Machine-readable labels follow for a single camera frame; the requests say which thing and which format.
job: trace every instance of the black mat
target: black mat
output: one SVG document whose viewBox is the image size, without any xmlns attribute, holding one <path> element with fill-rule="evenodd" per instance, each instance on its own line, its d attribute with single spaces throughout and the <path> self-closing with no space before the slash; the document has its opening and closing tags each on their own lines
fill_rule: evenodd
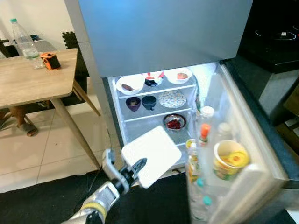
<svg viewBox="0 0 299 224">
<path fill-rule="evenodd" d="M 80 207 L 95 172 L 0 194 L 1 224 L 59 224 Z M 91 190 L 107 180 L 101 172 Z M 185 174 L 134 187 L 113 206 L 106 224 L 189 224 Z M 295 224 L 284 210 L 267 224 Z"/>
</svg>

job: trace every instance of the orange bottle cap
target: orange bottle cap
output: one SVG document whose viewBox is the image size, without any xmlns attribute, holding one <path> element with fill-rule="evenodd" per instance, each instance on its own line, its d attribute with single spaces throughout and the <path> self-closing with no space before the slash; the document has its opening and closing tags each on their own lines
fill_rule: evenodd
<svg viewBox="0 0 299 224">
<path fill-rule="evenodd" d="M 201 125 L 201 130 L 200 130 L 200 135 L 204 138 L 206 138 L 211 130 L 211 126 L 208 124 L 202 124 Z"/>
</svg>

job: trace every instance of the orange device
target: orange device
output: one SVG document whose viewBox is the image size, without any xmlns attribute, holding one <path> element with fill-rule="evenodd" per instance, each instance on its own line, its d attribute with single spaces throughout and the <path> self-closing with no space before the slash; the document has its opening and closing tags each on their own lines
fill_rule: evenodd
<svg viewBox="0 0 299 224">
<path fill-rule="evenodd" d="M 49 70 L 55 70 L 60 68 L 60 63 L 54 53 L 43 53 L 42 60 L 44 65 Z"/>
</svg>

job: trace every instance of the patterned plate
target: patterned plate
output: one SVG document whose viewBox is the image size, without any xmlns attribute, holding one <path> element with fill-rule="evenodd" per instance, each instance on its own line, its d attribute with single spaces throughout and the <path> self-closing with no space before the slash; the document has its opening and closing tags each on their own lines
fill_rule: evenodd
<svg viewBox="0 0 299 224">
<path fill-rule="evenodd" d="M 187 99 L 180 90 L 163 92 L 158 97 L 159 103 L 168 108 L 179 108 L 183 106 Z"/>
</svg>

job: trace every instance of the tile floor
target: tile floor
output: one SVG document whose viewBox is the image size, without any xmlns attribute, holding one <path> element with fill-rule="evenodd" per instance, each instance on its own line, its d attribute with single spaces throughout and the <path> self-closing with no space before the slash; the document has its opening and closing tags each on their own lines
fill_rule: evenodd
<svg viewBox="0 0 299 224">
<path fill-rule="evenodd" d="M 87 89 L 100 110 L 89 80 Z M 87 103 L 68 106 L 67 110 L 101 161 L 102 152 L 110 148 L 103 116 L 98 117 Z M 96 170 L 55 109 L 27 115 L 39 130 L 37 136 L 27 137 L 16 127 L 14 118 L 0 131 L 0 193 Z M 116 135 L 111 135 L 111 143 L 120 152 Z"/>
</svg>

